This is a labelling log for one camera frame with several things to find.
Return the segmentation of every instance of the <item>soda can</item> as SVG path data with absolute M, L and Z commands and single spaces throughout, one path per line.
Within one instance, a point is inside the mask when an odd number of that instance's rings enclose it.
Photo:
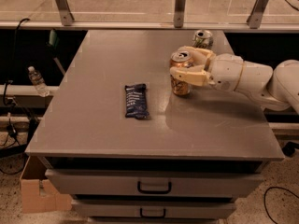
M 170 60 L 171 67 L 186 67 L 189 68 L 193 66 L 192 55 L 188 51 L 176 51 L 172 54 Z M 175 79 L 173 76 L 170 76 L 172 91 L 176 95 L 187 95 L 192 90 L 192 85 Z
M 211 49 L 213 46 L 213 34 L 208 30 L 197 30 L 194 33 L 193 47 L 199 49 Z

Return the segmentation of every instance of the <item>water bottle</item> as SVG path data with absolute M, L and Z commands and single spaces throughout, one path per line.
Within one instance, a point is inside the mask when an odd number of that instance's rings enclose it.
M 32 84 L 35 86 L 39 96 L 46 97 L 50 94 L 49 88 L 45 83 L 44 78 L 41 76 L 40 72 L 35 70 L 33 66 L 28 67 L 29 78 Z

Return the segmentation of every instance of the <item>standing can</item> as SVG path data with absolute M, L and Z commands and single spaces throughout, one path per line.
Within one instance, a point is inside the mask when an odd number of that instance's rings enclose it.
M 176 51 L 171 55 L 170 68 L 171 67 L 185 67 L 189 68 L 193 66 L 192 55 L 188 51 Z M 187 95 L 192 90 L 192 85 L 175 79 L 173 76 L 170 76 L 172 91 L 176 95 Z
M 213 46 L 213 34 L 208 30 L 197 30 L 194 33 L 193 47 L 199 49 L 211 49 Z

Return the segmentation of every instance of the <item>drawer handle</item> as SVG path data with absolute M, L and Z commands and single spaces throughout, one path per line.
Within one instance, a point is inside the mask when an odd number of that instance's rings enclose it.
M 163 209 L 163 214 L 160 215 L 160 216 L 146 216 L 146 215 L 143 215 L 143 209 L 140 208 L 140 216 L 143 217 L 143 218 L 152 218 L 152 219 L 165 218 L 165 216 L 166 216 L 166 209 L 165 208 Z
M 171 182 L 168 182 L 168 189 L 167 190 L 143 190 L 141 188 L 141 182 L 138 181 L 138 191 L 142 194 L 155 194 L 155 195 L 159 195 L 159 194 L 168 194 L 171 191 L 172 185 Z

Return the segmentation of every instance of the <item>white drawer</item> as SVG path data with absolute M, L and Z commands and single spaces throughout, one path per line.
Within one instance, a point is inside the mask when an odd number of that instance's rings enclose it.
M 75 210 L 85 217 L 134 217 L 144 219 L 219 219 L 234 210 L 233 203 L 73 200 Z
M 246 197 L 263 182 L 259 174 L 153 171 L 48 169 L 46 176 L 61 193 L 90 195 Z

